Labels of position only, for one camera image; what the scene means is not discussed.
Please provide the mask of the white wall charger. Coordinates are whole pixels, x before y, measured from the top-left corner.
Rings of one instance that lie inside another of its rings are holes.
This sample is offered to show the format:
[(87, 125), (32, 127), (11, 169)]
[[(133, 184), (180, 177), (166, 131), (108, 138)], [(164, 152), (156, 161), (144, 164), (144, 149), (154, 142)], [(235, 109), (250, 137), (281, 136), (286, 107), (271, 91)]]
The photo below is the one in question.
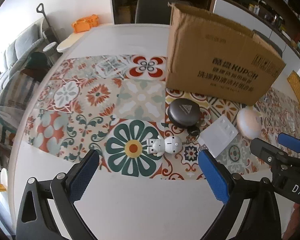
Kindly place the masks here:
[(200, 133), (197, 141), (200, 146), (206, 146), (211, 155), (217, 158), (236, 135), (238, 131), (234, 125), (225, 115), (221, 115)]

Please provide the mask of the round white peach lamp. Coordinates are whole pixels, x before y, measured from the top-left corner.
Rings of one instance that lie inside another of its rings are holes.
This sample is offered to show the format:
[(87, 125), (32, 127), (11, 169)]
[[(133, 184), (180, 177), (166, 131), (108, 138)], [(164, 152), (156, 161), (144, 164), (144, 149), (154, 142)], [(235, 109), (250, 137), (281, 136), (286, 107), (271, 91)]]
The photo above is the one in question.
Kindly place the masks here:
[(243, 137), (253, 140), (261, 134), (261, 117), (257, 111), (247, 107), (240, 109), (236, 121), (238, 130)]

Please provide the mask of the small white robot figurine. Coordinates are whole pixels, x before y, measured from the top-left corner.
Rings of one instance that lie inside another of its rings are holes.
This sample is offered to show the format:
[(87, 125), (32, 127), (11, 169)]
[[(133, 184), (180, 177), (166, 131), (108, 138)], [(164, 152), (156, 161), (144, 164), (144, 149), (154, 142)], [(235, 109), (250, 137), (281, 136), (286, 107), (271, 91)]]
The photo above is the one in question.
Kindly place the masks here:
[(179, 137), (170, 136), (165, 139), (158, 136), (157, 139), (147, 139), (147, 153), (157, 157), (163, 156), (165, 153), (177, 154), (183, 149), (183, 143)]

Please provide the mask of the round grey earbud case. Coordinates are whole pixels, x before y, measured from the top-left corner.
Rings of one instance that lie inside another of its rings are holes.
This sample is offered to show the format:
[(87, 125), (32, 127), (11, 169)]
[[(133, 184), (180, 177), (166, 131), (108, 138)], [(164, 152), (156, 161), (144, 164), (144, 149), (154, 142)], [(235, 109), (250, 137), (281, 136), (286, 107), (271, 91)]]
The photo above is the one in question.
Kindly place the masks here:
[(199, 121), (200, 114), (200, 106), (185, 98), (173, 100), (167, 109), (170, 122), (179, 128), (194, 126)]

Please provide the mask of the patterned tile table mat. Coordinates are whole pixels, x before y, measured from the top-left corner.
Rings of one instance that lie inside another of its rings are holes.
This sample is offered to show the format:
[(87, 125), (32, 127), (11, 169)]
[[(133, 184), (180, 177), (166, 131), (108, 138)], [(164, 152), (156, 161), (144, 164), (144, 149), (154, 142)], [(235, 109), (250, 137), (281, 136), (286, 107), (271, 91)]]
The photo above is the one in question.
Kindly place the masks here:
[[(30, 113), (23, 140), (77, 163), (90, 149), (100, 168), (141, 178), (200, 180), (199, 144), (172, 124), (169, 104), (178, 98), (200, 106), (199, 129), (225, 115), (233, 124), (241, 103), (168, 89), (163, 56), (102, 55), (64, 60)], [(183, 149), (161, 157), (147, 153), (147, 139), (179, 137)]]

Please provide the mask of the striped fabric chair cushion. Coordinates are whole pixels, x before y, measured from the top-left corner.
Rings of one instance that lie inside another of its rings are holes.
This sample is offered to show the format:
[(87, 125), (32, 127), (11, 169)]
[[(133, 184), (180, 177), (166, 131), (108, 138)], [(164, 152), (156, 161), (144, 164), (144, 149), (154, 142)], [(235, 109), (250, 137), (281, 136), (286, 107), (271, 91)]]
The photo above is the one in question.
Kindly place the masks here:
[(0, 93), (0, 143), (13, 145), (27, 105), (40, 82), (17, 71)]

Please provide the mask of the dark grey chair right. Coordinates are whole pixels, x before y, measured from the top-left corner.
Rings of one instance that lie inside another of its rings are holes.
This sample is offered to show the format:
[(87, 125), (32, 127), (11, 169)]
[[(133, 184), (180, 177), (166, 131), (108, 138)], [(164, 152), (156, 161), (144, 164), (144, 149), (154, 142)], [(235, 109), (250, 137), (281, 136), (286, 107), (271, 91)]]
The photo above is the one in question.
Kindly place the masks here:
[(280, 55), (280, 57), (282, 57), (282, 50), (280, 49), (280, 47), (275, 44), (271, 39), (269, 39), (268, 37), (266, 37), (265, 35), (263, 35), (261, 32), (253, 29), (253, 33), (257, 34), (260, 38), (262, 38), (265, 42), (267, 42), (269, 45), (271, 45), (276, 51), (277, 53)]

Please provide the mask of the dark grey chair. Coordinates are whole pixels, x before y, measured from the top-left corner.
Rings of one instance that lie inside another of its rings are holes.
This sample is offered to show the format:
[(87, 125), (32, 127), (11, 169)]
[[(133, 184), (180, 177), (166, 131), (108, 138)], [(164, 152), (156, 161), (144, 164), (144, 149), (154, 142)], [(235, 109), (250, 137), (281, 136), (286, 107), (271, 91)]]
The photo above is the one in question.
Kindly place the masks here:
[(265, 42), (267, 42), (269, 45), (271, 45), (276, 51), (277, 53), (280, 55), (280, 57), (282, 57), (282, 50), (280, 49), (280, 47), (275, 44), (271, 39), (269, 39), (268, 37), (266, 37), (265, 35), (263, 35), (261, 32), (253, 29), (253, 33), (257, 34), (260, 38), (262, 38)]
[(170, 4), (191, 5), (190, 2), (180, 0), (138, 0), (135, 12), (135, 23), (141, 24), (170, 24)]

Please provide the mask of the brown cardboard box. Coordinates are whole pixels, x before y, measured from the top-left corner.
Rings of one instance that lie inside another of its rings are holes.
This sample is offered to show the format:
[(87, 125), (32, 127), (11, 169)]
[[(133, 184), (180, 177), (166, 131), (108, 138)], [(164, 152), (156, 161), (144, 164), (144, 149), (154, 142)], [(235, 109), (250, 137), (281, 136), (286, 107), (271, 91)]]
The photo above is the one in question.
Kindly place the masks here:
[(185, 4), (171, 5), (166, 86), (252, 106), (285, 68), (245, 26)]

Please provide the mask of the white cylindrical air purifier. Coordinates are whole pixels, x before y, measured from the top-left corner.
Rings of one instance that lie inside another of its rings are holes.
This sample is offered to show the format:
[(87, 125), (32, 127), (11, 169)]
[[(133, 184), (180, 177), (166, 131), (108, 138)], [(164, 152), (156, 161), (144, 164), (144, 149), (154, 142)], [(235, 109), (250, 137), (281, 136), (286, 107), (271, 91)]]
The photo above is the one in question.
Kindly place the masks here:
[(54, 64), (59, 58), (57, 46), (57, 42), (51, 42), (43, 48), (43, 53), (49, 58), (52, 64)]

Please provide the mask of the cream flower-shaped side table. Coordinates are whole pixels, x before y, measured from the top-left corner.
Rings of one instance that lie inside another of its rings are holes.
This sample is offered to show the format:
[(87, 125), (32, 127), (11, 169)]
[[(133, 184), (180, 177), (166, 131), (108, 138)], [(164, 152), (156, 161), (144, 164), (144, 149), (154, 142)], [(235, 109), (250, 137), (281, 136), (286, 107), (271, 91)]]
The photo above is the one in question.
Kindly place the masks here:
[(57, 51), (59, 53), (64, 53), (71, 46), (73, 46), (80, 38), (82, 38), (85, 34), (91, 32), (92, 30), (94, 30), (94, 28), (90, 29), (89, 31), (84, 31), (84, 32), (80, 32), (80, 33), (72, 33), (72, 34), (70, 34), (65, 40), (63, 40), (57, 46)]

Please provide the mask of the grey sofa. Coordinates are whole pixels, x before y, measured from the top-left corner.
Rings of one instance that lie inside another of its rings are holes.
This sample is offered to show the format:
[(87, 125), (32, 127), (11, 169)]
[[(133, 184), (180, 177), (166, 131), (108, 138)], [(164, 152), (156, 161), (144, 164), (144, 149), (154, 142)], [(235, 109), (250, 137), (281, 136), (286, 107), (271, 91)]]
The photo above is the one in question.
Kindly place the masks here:
[(43, 27), (43, 19), (34, 22), (0, 53), (0, 93), (11, 77), (25, 67), (29, 55), (44, 44)]

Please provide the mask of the upright vacuum cleaner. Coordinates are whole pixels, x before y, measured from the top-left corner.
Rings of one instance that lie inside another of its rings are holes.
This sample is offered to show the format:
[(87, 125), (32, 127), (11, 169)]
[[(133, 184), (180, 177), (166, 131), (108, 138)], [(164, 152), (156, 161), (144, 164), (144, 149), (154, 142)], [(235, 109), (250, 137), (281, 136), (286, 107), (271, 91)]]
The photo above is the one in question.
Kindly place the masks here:
[(38, 5), (38, 7), (36, 8), (36, 12), (39, 14), (42, 14), (43, 18), (44, 18), (43, 22), (42, 22), (42, 36), (45, 39), (45, 41), (48, 44), (50, 44), (52, 42), (58, 43), (58, 38), (56, 36), (55, 30), (52, 27), (52, 25), (50, 24), (50, 22), (46, 16), (43, 3), (40, 3)]

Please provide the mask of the orange plastic crate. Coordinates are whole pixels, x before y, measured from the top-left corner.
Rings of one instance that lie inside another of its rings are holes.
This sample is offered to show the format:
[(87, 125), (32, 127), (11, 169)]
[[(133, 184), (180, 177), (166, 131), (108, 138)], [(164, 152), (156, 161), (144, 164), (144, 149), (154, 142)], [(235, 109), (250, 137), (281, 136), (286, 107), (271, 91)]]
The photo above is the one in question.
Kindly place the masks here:
[(88, 17), (80, 18), (71, 24), (74, 33), (89, 31), (93, 27), (99, 26), (98, 16), (92, 14)]

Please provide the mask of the dark grey chair left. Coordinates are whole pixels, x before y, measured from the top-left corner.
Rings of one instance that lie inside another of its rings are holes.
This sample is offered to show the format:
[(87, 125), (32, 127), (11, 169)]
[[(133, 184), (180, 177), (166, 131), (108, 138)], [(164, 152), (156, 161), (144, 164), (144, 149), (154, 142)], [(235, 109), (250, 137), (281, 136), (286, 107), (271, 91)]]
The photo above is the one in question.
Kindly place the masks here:
[(135, 12), (135, 23), (141, 24), (170, 24), (170, 4), (191, 5), (190, 2), (180, 0), (138, 0)]

